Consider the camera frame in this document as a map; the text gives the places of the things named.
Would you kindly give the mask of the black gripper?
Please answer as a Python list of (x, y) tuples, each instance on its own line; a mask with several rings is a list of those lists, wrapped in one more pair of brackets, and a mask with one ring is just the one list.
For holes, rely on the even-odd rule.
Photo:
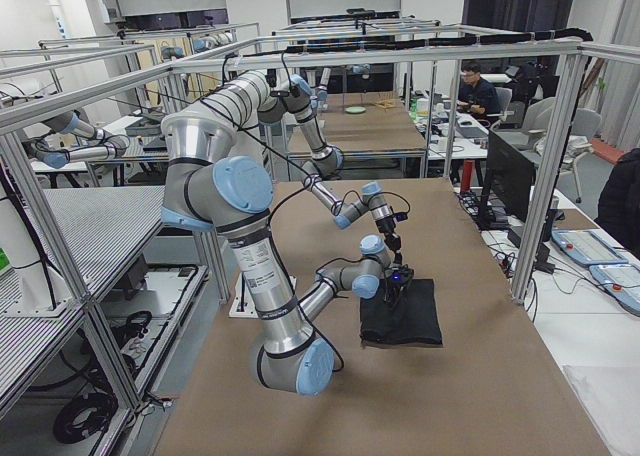
[(385, 271), (384, 301), (399, 301), (406, 294), (412, 280), (414, 270), (407, 265), (392, 267)]
[(386, 216), (377, 220), (378, 231), (384, 236), (384, 243), (394, 254), (401, 251), (401, 237), (396, 232), (396, 222), (393, 216)]

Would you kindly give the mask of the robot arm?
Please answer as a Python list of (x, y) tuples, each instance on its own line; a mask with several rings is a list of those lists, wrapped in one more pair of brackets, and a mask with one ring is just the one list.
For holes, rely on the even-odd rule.
[(334, 346), (313, 321), (342, 291), (361, 299), (381, 292), (388, 304), (403, 297), (414, 276), (402, 259), (395, 231), (397, 215), (378, 183), (362, 189), (358, 201), (339, 200), (315, 174), (304, 187), (345, 228), (366, 213), (377, 233), (360, 242), (360, 258), (344, 267), (320, 270), (298, 297), (279, 257), (270, 227), (273, 184), (263, 165), (249, 156), (231, 156), (239, 126), (217, 116), (183, 111), (166, 117), (170, 165), (161, 217), (191, 231), (216, 231), (232, 249), (263, 332), (252, 349), (253, 377), (264, 387), (317, 395), (329, 384)]
[(339, 148), (326, 142), (311, 102), (311, 89), (298, 75), (278, 89), (269, 86), (267, 77), (258, 71), (249, 71), (218, 88), (191, 106), (202, 111), (206, 120), (206, 133), (225, 130), (234, 136), (249, 133), (248, 121), (257, 117), (270, 125), (290, 113), (294, 116), (311, 150), (311, 158), (298, 168), (303, 188), (311, 192), (334, 217), (336, 225), (344, 229), (366, 212), (370, 212), (385, 244), (399, 253), (401, 239), (396, 234), (395, 216), (376, 182), (365, 185), (354, 203), (335, 196), (324, 180), (342, 167), (343, 154)]

